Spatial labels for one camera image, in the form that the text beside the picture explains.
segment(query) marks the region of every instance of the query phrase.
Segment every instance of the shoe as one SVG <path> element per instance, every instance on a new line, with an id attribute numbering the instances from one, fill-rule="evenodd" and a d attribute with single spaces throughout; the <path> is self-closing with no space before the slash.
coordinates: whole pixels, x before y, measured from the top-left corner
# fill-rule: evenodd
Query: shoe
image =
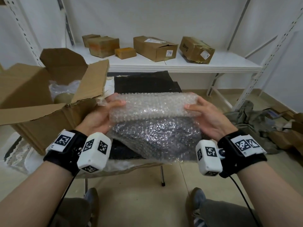
<path id="1" fill-rule="evenodd" d="M 84 195 L 84 199 L 87 200 L 92 208 L 92 216 L 90 218 L 90 227 L 97 227 L 99 217 L 99 196 L 96 188 L 90 188 Z"/>
<path id="2" fill-rule="evenodd" d="M 204 192 L 196 187 L 186 199 L 186 212 L 190 227 L 207 227 L 200 215 L 200 205 L 206 200 Z"/>

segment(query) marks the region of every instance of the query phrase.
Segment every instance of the hand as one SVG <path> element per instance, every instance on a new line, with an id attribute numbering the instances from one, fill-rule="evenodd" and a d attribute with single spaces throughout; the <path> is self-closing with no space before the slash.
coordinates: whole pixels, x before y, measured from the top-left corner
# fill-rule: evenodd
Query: hand
<path id="1" fill-rule="evenodd" d="M 108 102 L 106 106 L 96 106 L 95 110 L 89 113 L 75 130 L 89 136 L 95 132 L 108 133 L 110 128 L 109 110 L 114 107 L 122 107 L 126 104 L 123 100 L 113 100 L 117 93 L 105 98 Z"/>
<path id="2" fill-rule="evenodd" d="M 237 131 L 238 129 L 223 115 L 213 104 L 198 97 L 199 104 L 186 104 L 185 109 L 200 112 L 196 117 L 200 129 L 210 138 L 219 141 L 224 136 Z"/>

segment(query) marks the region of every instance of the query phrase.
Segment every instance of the white shelf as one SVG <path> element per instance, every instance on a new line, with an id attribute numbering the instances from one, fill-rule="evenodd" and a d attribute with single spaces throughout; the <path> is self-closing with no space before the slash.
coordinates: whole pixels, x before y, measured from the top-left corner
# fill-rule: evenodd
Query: white shelf
<path id="1" fill-rule="evenodd" d="M 175 59 L 154 62 L 137 53 L 136 57 L 121 60 L 115 55 L 107 58 L 92 56 L 89 49 L 81 44 L 73 46 L 73 51 L 79 53 L 87 64 L 109 59 L 109 72 L 157 72 L 172 73 L 256 73 L 262 67 L 226 51 L 216 51 L 210 64 L 195 64 L 189 62 L 179 52 Z"/>

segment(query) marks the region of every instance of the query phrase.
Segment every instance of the cable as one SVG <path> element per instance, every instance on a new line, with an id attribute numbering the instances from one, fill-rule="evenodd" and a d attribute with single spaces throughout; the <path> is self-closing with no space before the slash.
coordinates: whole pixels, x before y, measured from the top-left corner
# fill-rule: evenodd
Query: cable
<path id="1" fill-rule="evenodd" d="M 64 199 L 64 197 L 65 197 L 65 195 L 66 195 L 68 189 L 70 188 L 71 184 L 73 183 L 73 181 L 74 181 L 75 177 L 77 176 L 77 174 L 79 173 L 79 171 L 80 171 L 80 170 L 78 170 L 78 172 L 75 174 L 75 176 L 74 176 L 73 179 L 71 180 L 70 184 L 69 184 L 68 187 L 66 188 L 66 190 L 65 190 L 65 192 L 64 192 L 64 194 L 63 194 L 63 196 L 62 196 L 62 198 L 61 198 L 61 200 L 60 200 L 60 202 L 59 202 L 59 204 L 58 204 L 58 206 L 57 206 L 57 208 L 55 209 L 53 215 L 51 216 L 51 219 L 49 220 L 49 223 L 48 223 L 47 227 L 50 227 L 50 226 L 51 226 L 51 223 L 53 222 L 53 220 L 54 220 L 54 218 L 55 218 L 55 215 L 57 214 L 57 212 L 58 212 L 58 210 L 59 210 L 59 208 L 60 208 L 60 206 L 61 206 L 61 203 L 63 202 L 63 199 Z"/>
<path id="2" fill-rule="evenodd" d="M 245 203 L 246 203 L 246 205 L 247 205 L 247 208 L 249 209 L 250 213 L 252 214 L 253 219 L 254 219 L 255 222 L 256 222 L 256 225 L 257 225 L 258 227 L 260 227 L 259 222 L 257 221 L 256 217 L 254 216 L 254 214 L 253 214 L 253 212 L 252 212 L 252 209 L 250 208 L 250 206 L 249 206 L 247 200 L 245 199 L 244 194 L 242 193 L 240 187 L 238 186 L 238 184 L 236 183 L 236 181 L 235 181 L 231 176 L 229 176 L 229 177 L 230 177 L 230 178 L 232 179 L 232 181 L 236 184 L 236 187 L 237 187 L 238 190 L 240 191 L 240 193 L 241 193 L 241 195 L 242 195 L 242 197 L 243 197 L 243 199 L 244 199 L 244 201 L 245 201 Z"/>

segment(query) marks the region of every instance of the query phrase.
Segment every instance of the bubble wrap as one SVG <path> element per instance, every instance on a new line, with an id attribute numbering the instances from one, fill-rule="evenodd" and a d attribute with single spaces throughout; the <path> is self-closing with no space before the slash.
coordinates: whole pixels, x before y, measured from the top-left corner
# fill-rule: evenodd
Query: bubble wrap
<path id="1" fill-rule="evenodd" d="M 130 93 L 119 94 L 125 107 L 113 108 L 109 113 L 112 122 L 164 117 L 192 117 L 196 112 L 186 111 L 184 105 L 197 103 L 197 95 L 190 93 Z"/>
<path id="2" fill-rule="evenodd" d="M 146 159 L 163 163 L 197 161 L 196 145 L 201 139 L 209 139 L 192 118 L 186 117 L 120 122 L 108 136 Z"/>

